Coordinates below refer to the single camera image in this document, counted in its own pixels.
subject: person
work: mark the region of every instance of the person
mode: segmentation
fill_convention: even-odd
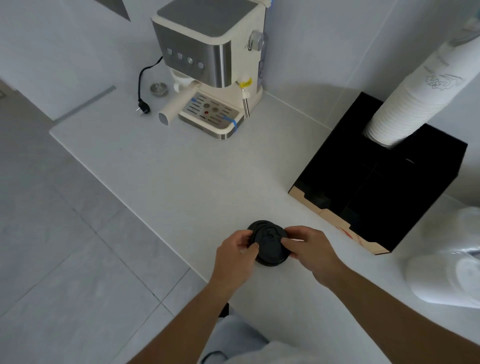
[[[429,321],[349,269],[322,231],[305,226],[285,231],[288,238],[281,242],[291,256],[340,299],[393,364],[479,363],[479,346]],[[130,364],[323,363],[286,344],[269,343],[240,318],[218,319],[233,293],[252,275],[258,244],[243,251],[251,234],[240,230],[223,241],[205,288]]]

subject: person's left hand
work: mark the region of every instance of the person's left hand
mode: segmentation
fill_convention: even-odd
[[[216,250],[215,267],[208,285],[228,299],[250,278],[258,254],[258,243],[247,248],[252,230],[238,230],[226,238]]]

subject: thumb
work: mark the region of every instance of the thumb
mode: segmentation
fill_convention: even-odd
[[[284,247],[286,247],[291,252],[297,253],[299,250],[299,242],[295,240],[291,240],[289,238],[282,238],[280,242],[283,244]]]
[[[247,252],[245,253],[245,255],[246,255],[248,258],[254,260],[254,259],[257,257],[257,255],[258,255],[258,247],[259,247],[258,243],[253,243],[252,245],[250,245],[250,246],[248,247]]]

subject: person's clothing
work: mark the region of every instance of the person's clothing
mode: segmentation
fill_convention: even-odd
[[[236,315],[218,320],[199,364],[313,364],[318,358],[305,355],[281,342],[268,342]]]

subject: hand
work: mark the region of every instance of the hand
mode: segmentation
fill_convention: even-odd
[[[216,250],[215,267],[208,285],[227,300],[250,278],[258,254],[258,243],[247,249],[252,230],[238,230],[226,238]]]
[[[323,231],[306,226],[290,226],[285,228],[290,238],[282,238],[282,244],[300,263],[313,273],[315,279],[324,286],[340,273],[346,265],[338,258]]]

